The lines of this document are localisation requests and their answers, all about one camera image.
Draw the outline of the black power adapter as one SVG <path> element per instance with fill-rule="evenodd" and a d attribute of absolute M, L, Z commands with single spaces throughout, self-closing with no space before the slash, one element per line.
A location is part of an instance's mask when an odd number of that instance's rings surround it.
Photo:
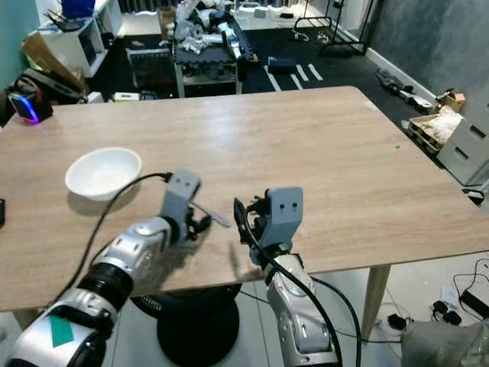
<path fill-rule="evenodd" d="M 460 301 L 465 307 L 474 311 L 482 320 L 489 319 L 489 304 L 476 297 L 470 291 L 462 291 Z"/>

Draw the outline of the cluttered metal cart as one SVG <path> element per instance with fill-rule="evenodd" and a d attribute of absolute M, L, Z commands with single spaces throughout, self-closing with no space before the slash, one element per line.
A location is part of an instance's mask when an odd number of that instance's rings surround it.
<path fill-rule="evenodd" d="M 245 63 L 255 55 L 233 14 L 233 0 L 181 0 L 176 5 L 172 60 L 179 98 L 188 86 L 234 85 L 242 94 Z"/>

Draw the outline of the wooden crate with white filling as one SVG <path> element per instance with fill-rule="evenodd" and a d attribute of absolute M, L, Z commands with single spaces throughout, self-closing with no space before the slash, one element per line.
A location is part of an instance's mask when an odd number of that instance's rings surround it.
<path fill-rule="evenodd" d="M 438 154 L 464 119 L 451 107 L 441 107 L 434 115 L 409 119 L 409 130 L 412 140 L 430 156 Z"/>

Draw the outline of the white round bowl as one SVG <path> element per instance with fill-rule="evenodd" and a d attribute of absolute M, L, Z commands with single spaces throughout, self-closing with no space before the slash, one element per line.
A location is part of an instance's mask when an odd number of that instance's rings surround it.
<path fill-rule="evenodd" d="M 88 151 L 66 169 L 64 186 L 89 200 L 109 200 L 138 177 L 143 160 L 136 151 L 107 147 Z"/>

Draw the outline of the blue plastic bin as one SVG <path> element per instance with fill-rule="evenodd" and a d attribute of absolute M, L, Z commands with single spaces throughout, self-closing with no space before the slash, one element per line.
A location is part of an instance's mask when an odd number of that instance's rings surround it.
<path fill-rule="evenodd" d="M 96 7 L 96 0 L 60 0 L 60 13 L 67 20 L 91 18 Z"/>

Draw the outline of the white low cabinet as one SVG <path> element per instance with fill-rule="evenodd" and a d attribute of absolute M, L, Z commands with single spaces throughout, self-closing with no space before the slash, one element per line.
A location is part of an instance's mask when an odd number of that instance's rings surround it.
<path fill-rule="evenodd" d="M 37 32 L 67 69 L 81 69 L 85 78 L 94 77 L 108 55 L 109 45 L 102 39 L 101 25 L 94 18 L 84 18 L 76 31 L 60 31 L 46 24 Z"/>

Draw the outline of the silver metal spoon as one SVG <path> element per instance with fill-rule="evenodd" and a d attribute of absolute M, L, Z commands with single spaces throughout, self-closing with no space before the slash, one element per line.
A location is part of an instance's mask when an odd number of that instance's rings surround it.
<path fill-rule="evenodd" d="M 221 227 L 226 229 L 231 229 L 234 227 L 234 225 L 230 223 L 230 220 L 227 220 L 227 218 L 220 216 L 220 214 L 216 213 L 214 210 L 200 205 L 200 203 L 197 203 L 195 200 L 192 200 L 192 202 L 189 204 L 195 207 L 195 209 L 199 209 L 200 211 L 202 211 L 203 214 L 205 214 L 205 218 L 209 218 L 210 221 L 212 221 L 213 223 L 220 225 Z"/>

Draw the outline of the black headset with blue light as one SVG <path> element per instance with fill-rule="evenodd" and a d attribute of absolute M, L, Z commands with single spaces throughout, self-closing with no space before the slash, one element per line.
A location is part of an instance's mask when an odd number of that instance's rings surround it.
<path fill-rule="evenodd" d="M 8 101 L 11 103 L 14 116 L 20 118 L 25 125 L 39 125 L 53 116 L 50 101 L 31 87 L 9 87 Z"/>

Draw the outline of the black metal clothes rack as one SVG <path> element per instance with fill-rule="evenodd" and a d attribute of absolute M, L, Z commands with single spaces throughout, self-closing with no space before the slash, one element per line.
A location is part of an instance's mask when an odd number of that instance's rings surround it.
<path fill-rule="evenodd" d="M 290 29 L 291 40 L 318 44 L 319 57 L 351 58 L 367 55 L 376 29 L 374 13 L 384 0 L 364 0 L 353 31 L 342 24 L 345 5 L 350 0 L 325 0 L 327 8 L 322 15 L 307 15 L 306 10 L 311 1 L 305 0 L 303 15 L 296 18 Z"/>

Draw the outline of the black plastic crate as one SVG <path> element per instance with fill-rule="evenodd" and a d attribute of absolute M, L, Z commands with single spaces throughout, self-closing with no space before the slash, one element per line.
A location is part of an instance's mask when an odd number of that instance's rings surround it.
<path fill-rule="evenodd" d="M 132 70 L 133 84 L 140 90 L 164 91 L 176 88 L 173 54 L 168 47 L 157 49 L 126 49 Z"/>

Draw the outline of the grey robot leg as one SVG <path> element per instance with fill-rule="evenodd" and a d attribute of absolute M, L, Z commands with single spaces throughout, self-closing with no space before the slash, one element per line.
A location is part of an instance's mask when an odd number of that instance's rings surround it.
<path fill-rule="evenodd" d="M 489 319 L 467 327 L 411 323 L 401 342 L 401 367 L 489 367 Z"/>

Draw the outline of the grey drawer cabinet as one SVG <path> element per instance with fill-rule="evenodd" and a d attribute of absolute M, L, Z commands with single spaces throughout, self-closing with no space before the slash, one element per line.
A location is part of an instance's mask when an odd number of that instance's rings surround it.
<path fill-rule="evenodd" d="M 489 84 L 467 98 L 462 121 L 437 160 L 462 186 L 489 181 Z"/>

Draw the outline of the wooden table leg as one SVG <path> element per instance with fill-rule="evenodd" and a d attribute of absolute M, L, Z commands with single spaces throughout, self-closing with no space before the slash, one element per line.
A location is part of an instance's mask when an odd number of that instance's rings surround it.
<path fill-rule="evenodd" d="M 382 300 L 387 293 L 387 281 L 390 269 L 390 265 L 378 265 L 370 268 L 366 291 L 364 291 L 361 342 L 366 342 L 366 340 L 370 339 L 371 332 L 376 327 Z"/>

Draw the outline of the brown cardboard box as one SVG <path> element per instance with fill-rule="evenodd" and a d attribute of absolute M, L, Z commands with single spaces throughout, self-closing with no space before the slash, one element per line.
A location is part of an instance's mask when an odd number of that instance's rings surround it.
<path fill-rule="evenodd" d="M 32 32 L 22 39 L 20 52 L 28 60 L 31 69 L 48 71 L 62 77 L 72 87 L 76 87 L 82 94 L 90 91 L 83 70 L 80 67 L 72 67 L 69 60 L 47 45 L 46 41 L 37 32 Z"/>

